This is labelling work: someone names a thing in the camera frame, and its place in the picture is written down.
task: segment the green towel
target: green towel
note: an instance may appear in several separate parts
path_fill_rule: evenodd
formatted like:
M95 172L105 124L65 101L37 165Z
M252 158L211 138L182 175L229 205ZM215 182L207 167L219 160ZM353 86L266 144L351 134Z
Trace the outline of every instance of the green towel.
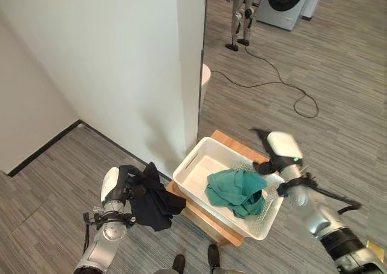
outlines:
M256 172L228 169L208 176L206 194L213 206L227 206L234 216L259 215L265 199L266 181Z

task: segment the black baseboard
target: black baseboard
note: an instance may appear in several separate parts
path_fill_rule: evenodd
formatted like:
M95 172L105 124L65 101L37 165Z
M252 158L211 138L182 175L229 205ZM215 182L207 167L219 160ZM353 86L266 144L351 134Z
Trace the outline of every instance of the black baseboard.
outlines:
M9 177L14 177L17 173L19 173L23 168L25 168L28 164L30 164L33 160L35 160L36 158L38 158L41 154L43 154L48 148L50 148L51 146L53 146L56 142L58 142L61 138L65 137L70 131L72 131L73 129L77 128L80 124L83 124L84 126L86 126L88 129L90 129L91 131L95 132L96 134L98 134L99 136L101 136L102 138L104 138L105 140L109 141L110 143L112 143L114 146L118 147L119 149L121 149L123 152L127 153L128 155L130 155L132 158L136 159L137 161L139 161L140 163L144 164L145 166L148 165L144 160L138 158L137 156L135 156L134 154L130 153L128 150L126 150L125 148L121 147L120 145L118 145L116 142L114 142L113 140L111 140L110 138L107 138L107 136L103 135L100 131L94 129L92 126L90 126L89 124L87 124L86 122L82 121L82 120L77 120L75 121L73 124L71 124L69 127L67 127L66 129L64 129L62 132L58 133L58 135L56 135L55 137L53 137L50 141L48 141L46 144L44 144L41 148L39 148L37 151L35 151L34 153L32 153L31 156L29 156L27 159L25 159L22 163L20 163L19 165L17 165L17 167L15 167L14 169L12 169L7 175ZM166 180L169 180L171 181L171 179L165 175L164 173L160 172L160 175L165 178Z
M301 19L309 22L312 20L312 17L303 16L303 17L301 17Z
M86 122L83 122L82 121L82 124L84 124L88 129L90 129L91 131L95 132L96 134L98 134L99 136L101 136L102 138L104 138L106 141L108 141L109 143L112 143L115 147L118 147L119 149L121 149L123 152L127 153L130 157L136 159L138 162L144 164L145 166L148 165L148 163L146 163L144 160L138 158L136 155L134 155L133 153L129 152L128 150L126 150L124 147L118 145L115 141L111 140L109 137L103 135L100 131L98 131L97 129L93 128L92 126L90 126L89 124L87 124ZM171 181L172 179L170 177L168 177L167 175L165 175L164 173L162 172L158 172L163 178L165 178L166 180L168 181Z
M14 169L12 169L7 175L10 177L14 177L17 173L19 173L23 168L25 168L32 161L37 159L42 153L44 153L49 147L53 146L56 142L58 142L61 138L63 138L67 133L69 133L72 129L76 128L79 124L82 124L82 120L77 120L69 127L64 129L62 132L58 133L55 137L53 137L50 141L36 150L32 155L27 157L22 163L17 165Z

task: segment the black cloth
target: black cloth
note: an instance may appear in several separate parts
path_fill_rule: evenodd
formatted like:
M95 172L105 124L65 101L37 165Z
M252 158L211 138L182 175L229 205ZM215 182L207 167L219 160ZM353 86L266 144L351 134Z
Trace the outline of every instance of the black cloth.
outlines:
M156 166L151 162L143 171L138 185L132 187L130 201L136 223L151 226L156 232L171 227L172 215L186 207L186 200L168 192L160 183Z

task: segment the wooden table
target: wooden table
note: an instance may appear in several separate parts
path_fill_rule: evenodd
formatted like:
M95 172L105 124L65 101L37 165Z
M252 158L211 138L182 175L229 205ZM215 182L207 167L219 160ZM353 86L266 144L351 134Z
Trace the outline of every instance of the wooden table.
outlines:
M211 138L225 144L250 160L257 161L258 163L268 160L268 158L262 156L254 150L251 150L249 147L240 144L238 141L218 130L211 135ZM176 182L172 180L167 186L167 190L187 200L187 206L184 211L182 211L182 214L208 234L208 236L210 236L219 246L231 243L234 246L239 247L243 243L244 237L242 235L224 224L222 221L218 220L196 202L192 201L189 197L183 194L179 190Z

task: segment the washing machine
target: washing machine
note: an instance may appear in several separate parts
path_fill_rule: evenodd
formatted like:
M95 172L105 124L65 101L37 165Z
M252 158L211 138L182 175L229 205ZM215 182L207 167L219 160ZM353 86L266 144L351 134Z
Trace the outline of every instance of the washing machine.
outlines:
M292 30L307 0L261 0L256 19L286 30Z

